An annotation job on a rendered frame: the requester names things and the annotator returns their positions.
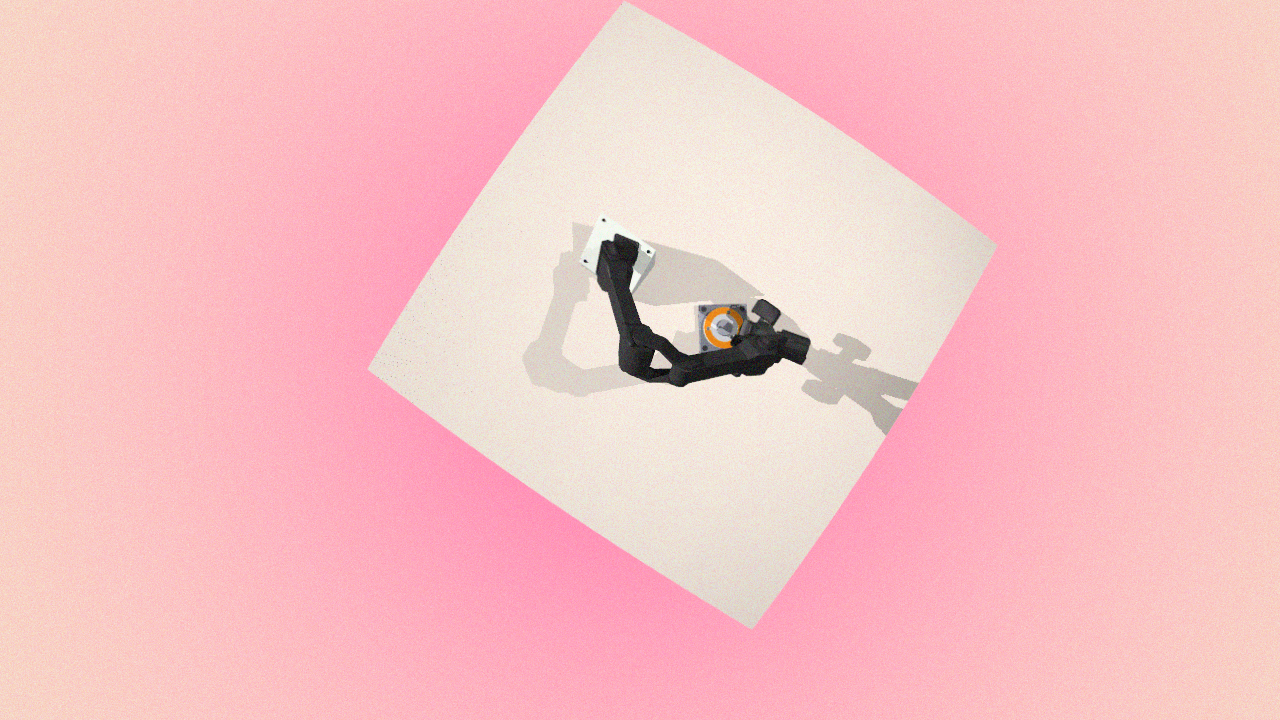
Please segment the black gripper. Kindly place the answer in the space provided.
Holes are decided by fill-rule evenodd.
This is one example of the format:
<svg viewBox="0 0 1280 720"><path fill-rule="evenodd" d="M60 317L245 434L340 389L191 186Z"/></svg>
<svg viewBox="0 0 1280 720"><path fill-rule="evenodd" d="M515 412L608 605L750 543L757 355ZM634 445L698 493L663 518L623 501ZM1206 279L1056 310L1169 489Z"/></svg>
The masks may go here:
<svg viewBox="0 0 1280 720"><path fill-rule="evenodd" d="M756 304L755 304L755 305L753 306L753 311L751 311L751 313L755 313L755 314L756 314L756 316L760 316L758 322L764 322L764 320L765 320L765 322L768 322L768 323L769 323L769 324L771 324L772 327L773 327L773 325L776 324L776 322L778 322L778 319L780 319L780 315L781 315L781 313L780 313L780 309L778 309L778 307L774 307L774 305L769 304L769 302L768 302L768 301L765 301L764 299L759 299L759 300L756 301ZM742 342L742 340L744 340L744 337L742 337L742 336L740 336L740 334L733 334L733 338L732 338L732 340L730 341L730 345L731 345L732 347L733 347L733 346L737 346L739 343L741 343L741 342ZM740 375L742 375L742 374L741 374L741 373L733 373L733 374L731 374L731 375L733 375L733 377L740 377Z"/></svg>

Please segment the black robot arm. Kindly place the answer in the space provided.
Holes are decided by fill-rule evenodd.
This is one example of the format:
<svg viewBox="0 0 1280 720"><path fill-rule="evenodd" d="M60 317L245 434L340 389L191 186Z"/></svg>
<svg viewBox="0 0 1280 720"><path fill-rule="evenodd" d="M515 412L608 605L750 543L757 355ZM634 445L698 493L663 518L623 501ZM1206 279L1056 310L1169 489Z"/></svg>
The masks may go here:
<svg viewBox="0 0 1280 720"><path fill-rule="evenodd" d="M634 265L637 261L639 242L614 234L614 240L602 241L596 260L596 283L611 300L614 322L620 332L620 369L649 383L669 383L684 387L698 380L741 373L763 375L782 357L803 365L812 345L800 334L774 331L767 322L742 320L742 342L731 348L705 354L680 352L666 337L653 333L641 323L630 291ZM659 351L671 368L654 369L652 359Z"/></svg>

